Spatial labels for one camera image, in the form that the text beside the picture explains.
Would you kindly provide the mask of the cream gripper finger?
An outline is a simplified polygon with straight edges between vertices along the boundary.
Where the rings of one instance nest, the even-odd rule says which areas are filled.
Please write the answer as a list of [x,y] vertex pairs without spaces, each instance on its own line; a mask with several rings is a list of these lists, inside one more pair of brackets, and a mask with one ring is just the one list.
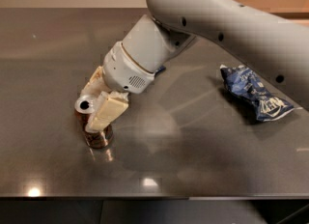
[[103,67],[99,66],[92,74],[90,80],[81,91],[81,96],[92,95],[98,97],[101,92],[110,93],[111,89],[106,85],[103,74]]
[[95,111],[90,115],[86,131],[95,133],[103,131],[128,108],[128,93],[112,91],[101,92],[98,96]]

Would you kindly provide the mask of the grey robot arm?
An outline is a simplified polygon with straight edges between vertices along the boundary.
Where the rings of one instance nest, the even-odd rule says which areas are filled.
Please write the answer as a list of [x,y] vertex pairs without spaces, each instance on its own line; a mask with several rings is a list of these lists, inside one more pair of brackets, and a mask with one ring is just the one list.
[[106,54],[82,91],[92,102],[87,131],[104,130],[142,93],[155,72],[206,38],[266,78],[302,107],[309,106],[309,28],[234,0],[146,0],[143,15]]

